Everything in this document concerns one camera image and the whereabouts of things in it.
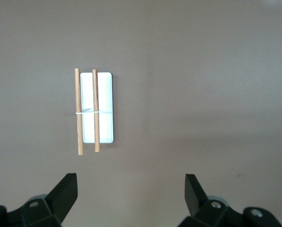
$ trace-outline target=white plastic tray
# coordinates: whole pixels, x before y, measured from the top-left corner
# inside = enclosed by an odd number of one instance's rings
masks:
[[[81,73],[81,104],[83,142],[95,143],[94,134],[94,100],[93,100],[93,74]],[[99,95],[99,130],[100,143],[112,143],[114,141],[113,123],[113,83],[112,74],[109,72],[98,73]]]

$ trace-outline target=gray surface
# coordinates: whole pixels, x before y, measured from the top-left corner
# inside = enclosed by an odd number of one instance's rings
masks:
[[[0,204],[76,172],[65,227],[177,226],[184,177],[282,222],[282,4],[0,0]],[[114,77],[115,141],[77,154],[74,68]]]

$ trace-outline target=wooden stick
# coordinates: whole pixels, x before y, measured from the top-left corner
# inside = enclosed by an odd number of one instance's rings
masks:
[[[81,113],[81,83],[80,69],[75,69],[75,94],[76,94],[76,112]],[[77,116],[77,136],[78,136],[78,155],[83,155],[83,130],[82,130],[82,114]]]
[[[94,111],[99,111],[98,70],[93,70]],[[94,113],[95,152],[100,151],[99,113]]]

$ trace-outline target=wooden dowel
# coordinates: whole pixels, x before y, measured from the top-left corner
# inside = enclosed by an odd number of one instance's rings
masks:
[[[81,113],[81,83],[80,69],[75,69],[75,96],[76,96],[76,112]],[[83,130],[82,130],[82,114],[77,116],[77,136],[78,136],[78,155],[83,155]]]
[[[98,70],[93,70],[94,111],[99,111]],[[94,113],[95,152],[100,151],[99,113]]]

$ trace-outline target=screw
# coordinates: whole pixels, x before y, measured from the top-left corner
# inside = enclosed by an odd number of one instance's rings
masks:
[[[212,202],[211,205],[212,205],[212,207],[217,208],[217,209],[221,208],[221,204],[219,204],[216,201]]]
[[[36,206],[38,206],[38,202],[37,201],[35,201],[35,202],[32,202],[30,205],[29,205],[29,207],[36,207]]]
[[[252,215],[257,216],[259,218],[263,217],[263,214],[261,213],[261,211],[259,211],[257,209],[252,209],[251,213],[252,213]]]

